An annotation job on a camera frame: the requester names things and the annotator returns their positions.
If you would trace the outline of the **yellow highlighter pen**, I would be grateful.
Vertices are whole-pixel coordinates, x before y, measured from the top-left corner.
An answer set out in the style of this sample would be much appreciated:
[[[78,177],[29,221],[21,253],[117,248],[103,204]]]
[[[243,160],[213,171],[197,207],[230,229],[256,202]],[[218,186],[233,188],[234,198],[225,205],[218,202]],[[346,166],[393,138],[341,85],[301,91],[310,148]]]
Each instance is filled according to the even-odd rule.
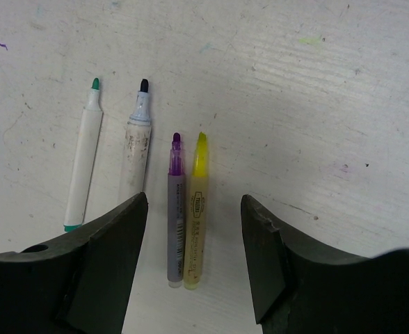
[[[184,287],[194,290],[202,275],[207,223],[209,184],[209,149],[207,136],[199,133],[195,147],[193,169],[189,179],[188,211],[184,247]]]

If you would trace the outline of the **blue cap white marker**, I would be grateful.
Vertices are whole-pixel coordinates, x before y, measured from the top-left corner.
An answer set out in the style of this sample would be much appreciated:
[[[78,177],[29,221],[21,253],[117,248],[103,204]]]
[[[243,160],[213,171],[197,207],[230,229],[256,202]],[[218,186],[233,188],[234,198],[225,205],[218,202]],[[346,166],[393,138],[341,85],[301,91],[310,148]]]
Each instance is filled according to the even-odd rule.
[[[118,203],[143,191],[152,131],[149,81],[142,79],[136,105],[127,121],[122,153]]]

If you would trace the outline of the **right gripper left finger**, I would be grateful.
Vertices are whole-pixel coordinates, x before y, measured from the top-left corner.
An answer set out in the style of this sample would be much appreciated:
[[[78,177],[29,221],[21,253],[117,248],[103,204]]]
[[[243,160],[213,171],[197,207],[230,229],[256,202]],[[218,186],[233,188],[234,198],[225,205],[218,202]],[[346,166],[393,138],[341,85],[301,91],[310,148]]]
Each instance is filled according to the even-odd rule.
[[[24,333],[121,333],[147,221],[139,193],[20,254],[31,284]]]

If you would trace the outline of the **pink slim pen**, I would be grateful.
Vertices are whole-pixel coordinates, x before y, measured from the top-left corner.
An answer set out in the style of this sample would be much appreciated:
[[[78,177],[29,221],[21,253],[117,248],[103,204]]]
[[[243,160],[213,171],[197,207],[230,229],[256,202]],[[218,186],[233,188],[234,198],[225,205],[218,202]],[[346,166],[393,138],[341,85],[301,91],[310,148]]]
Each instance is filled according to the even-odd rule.
[[[168,170],[167,279],[170,287],[180,287],[184,268],[185,173],[180,133],[173,134]]]

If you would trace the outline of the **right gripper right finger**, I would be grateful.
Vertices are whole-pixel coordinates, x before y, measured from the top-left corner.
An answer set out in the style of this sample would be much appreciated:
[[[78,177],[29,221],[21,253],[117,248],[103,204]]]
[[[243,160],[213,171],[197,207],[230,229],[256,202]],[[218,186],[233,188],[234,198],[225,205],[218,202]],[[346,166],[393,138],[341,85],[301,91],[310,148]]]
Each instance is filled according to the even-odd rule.
[[[365,257],[329,246],[275,216],[250,195],[241,227],[255,321],[263,333],[292,333],[320,311]]]

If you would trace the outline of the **green acrylic marker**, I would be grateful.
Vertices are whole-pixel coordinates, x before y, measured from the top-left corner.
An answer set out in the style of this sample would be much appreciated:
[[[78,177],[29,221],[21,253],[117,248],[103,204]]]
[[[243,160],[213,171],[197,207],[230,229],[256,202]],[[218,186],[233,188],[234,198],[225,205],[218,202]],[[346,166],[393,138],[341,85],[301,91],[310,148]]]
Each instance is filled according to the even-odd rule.
[[[74,156],[70,189],[67,198],[64,231],[70,232],[84,222],[90,182],[95,164],[95,156],[103,111],[99,105],[100,82],[93,80],[87,102],[81,114],[81,123]]]

